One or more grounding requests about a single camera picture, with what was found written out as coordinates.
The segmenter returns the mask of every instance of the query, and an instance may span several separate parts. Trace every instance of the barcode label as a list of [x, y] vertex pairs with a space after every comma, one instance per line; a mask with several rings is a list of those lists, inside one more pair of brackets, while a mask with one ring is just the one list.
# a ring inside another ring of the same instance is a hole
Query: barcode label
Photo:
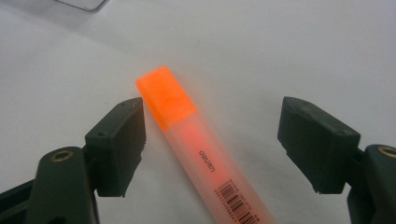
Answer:
[[250, 213], [250, 208], [247, 207], [233, 186], [232, 180], [227, 181], [219, 188], [219, 194], [228, 205], [234, 217], [242, 224], [256, 224], [256, 218]]

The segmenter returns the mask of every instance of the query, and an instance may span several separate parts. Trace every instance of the white surface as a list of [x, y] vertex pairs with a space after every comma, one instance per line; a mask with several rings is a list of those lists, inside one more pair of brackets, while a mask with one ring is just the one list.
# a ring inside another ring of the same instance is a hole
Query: white surface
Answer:
[[[86, 14], [0, 1], [0, 191], [84, 135], [134, 81], [167, 64], [279, 223], [348, 223], [347, 192], [318, 195], [276, 140], [285, 95], [396, 146], [396, 2], [111, 0]], [[126, 198], [102, 223], [213, 223], [150, 113]]]

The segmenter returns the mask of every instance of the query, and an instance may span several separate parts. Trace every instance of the orange cap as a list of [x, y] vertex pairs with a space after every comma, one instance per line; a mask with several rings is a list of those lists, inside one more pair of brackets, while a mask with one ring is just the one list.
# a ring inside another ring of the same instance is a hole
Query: orange cap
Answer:
[[166, 66], [139, 78], [136, 86], [163, 131], [197, 112]]

